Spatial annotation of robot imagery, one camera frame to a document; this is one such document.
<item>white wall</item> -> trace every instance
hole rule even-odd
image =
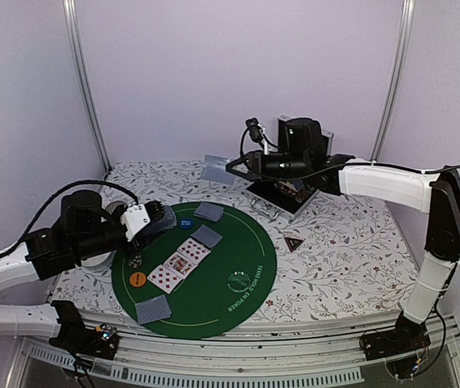
[[[416,2],[411,43],[383,161],[411,167],[460,163],[460,2]],[[413,250],[422,254],[426,217],[396,216]],[[460,267],[444,306],[460,326]]]
[[[369,157],[402,1],[78,2],[115,162],[236,156],[245,119],[312,116]]]
[[[0,249],[14,242],[43,202],[102,171],[81,101],[61,1],[0,1]],[[50,226],[57,204],[41,219]],[[44,301],[44,285],[0,302]],[[12,339],[0,340],[0,386]]]

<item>green poker mat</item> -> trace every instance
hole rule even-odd
[[[178,224],[190,218],[194,226],[189,230],[176,226],[154,240],[143,250],[143,264],[139,269],[128,266],[120,252],[116,253],[112,264],[116,298],[134,320],[137,320],[136,303],[162,294],[167,296],[172,316],[144,327],[176,339],[207,338],[238,326],[264,303],[276,277],[275,247],[257,221],[238,209],[220,204],[216,205],[224,208],[224,214],[219,222],[194,217],[199,204],[189,202],[172,206]],[[149,275],[203,224],[221,234],[223,239],[174,291],[166,294],[149,280],[141,288],[131,286],[129,278],[133,273]]]

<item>table surface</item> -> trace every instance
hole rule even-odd
[[[416,279],[416,266],[390,210],[381,200],[319,193],[298,219],[288,223],[259,215],[243,190],[200,180],[203,162],[138,162],[115,165],[108,181],[137,193],[141,201],[174,205],[207,200],[234,206],[269,233],[278,259],[275,284],[246,323],[289,323],[341,319],[400,310]],[[104,205],[127,200],[111,188]],[[290,253],[284,236],[305,242]],[[59,277],[53,300],[79,309],[127,317],[116,300],[109,268],[77,268]]]

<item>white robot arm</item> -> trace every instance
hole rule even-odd
[[[148,243],[143,229],[163,216],[156,201],[145,205],[116,204],[102,208],[100,194],[74,192],[61,201],[61,216],[51,228],[27,234],[0,251],[0,291],[13,285],[44,280],[81,261],[105,252],[121,250],[138,265]],[[118,338],[116,329],[103,325],[87,329],[73,303],[54,301],[40,306],[0,305],[0,335],[35,335],[73,354],[83,352],[112,359]]]
[[[246,121],[254,142],[261,142],[257,119]],[[361,346],[368,360],[410,352],[430,345],[425,320],[447,290],[460,258],[460,177],[453,168],[440,174],[389,167],[352,155],[328,156],[318,121],[285,122],[286,149],[264,154],[243,153],[226,170],[251,182],[293,181],[333,195],[370,196],[409,206],[429,215],[422,267],[415,288],[392,331],[364,335]],[[236,169],[243,164],[246,172]]]

